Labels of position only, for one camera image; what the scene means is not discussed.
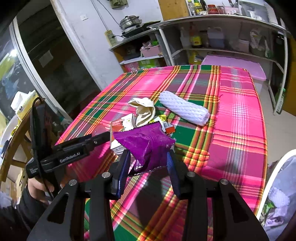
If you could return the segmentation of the person's left hand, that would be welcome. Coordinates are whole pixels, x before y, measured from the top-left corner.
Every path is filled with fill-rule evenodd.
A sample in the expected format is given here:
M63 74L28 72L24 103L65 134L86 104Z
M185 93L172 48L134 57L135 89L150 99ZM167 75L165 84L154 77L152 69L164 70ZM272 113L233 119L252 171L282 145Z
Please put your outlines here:
M28 179L27 186L30 196L38 201L41 201L43 204L49 204L48 197L45 193L54 191L54 187L50 182L46 180L44 183L42 180L32 178Z

